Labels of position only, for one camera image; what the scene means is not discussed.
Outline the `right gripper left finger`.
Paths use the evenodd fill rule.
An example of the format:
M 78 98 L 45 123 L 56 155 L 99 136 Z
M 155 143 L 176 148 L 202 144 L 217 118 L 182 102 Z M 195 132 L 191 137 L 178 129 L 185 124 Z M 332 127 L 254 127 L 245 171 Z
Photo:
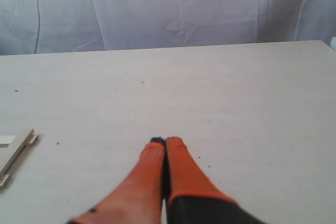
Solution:
M 68 223 L 160 223 L 164 160 L 164 139 L 152 138 L 116 189 Z

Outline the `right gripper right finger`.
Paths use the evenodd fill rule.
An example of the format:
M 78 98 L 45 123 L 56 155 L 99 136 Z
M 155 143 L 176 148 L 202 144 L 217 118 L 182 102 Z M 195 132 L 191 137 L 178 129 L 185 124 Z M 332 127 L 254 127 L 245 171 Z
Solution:
M 262 223 L 204 174 L 179 137 L 166 139 L 170 195 L 168 223 Z

